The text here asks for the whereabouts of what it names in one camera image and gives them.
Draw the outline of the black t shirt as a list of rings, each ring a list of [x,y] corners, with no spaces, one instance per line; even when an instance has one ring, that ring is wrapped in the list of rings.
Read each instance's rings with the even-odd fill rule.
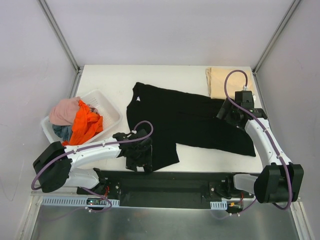
[[[256,156],[243,130],[217,118],[222,99],[137,82],[126,109],[129,128],[152,133],[152,171],[179,162],[176,145]]]

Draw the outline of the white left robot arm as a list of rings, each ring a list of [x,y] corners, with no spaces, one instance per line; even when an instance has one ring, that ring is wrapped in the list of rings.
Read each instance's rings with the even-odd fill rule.
[[[126,168],[136,171],[152,167],[152,138],[144,129],[136,132],[118,132],[112,137],[82,145],[64,146],[51,143],[33,162],[36,173],[32,190],[51,193],[62,187],[80,187],[99,195],[106,183],[98,168],[83,169],[82,166],[103,159],[125,158]]]

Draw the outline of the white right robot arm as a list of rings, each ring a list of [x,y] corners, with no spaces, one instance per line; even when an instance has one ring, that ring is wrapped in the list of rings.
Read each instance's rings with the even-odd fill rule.
[[[294,164],[277,142],[262,108],[256,108],[253,93],[236,91],[234,99],[227,97],[217,118],[244,131],[251,138],[262,163],[258,176],[237,173],[225,184],[225,192],[237,197],[242,191],[255,195],[261,204],[270,203],[287,209],[298,199],[304,169]]]

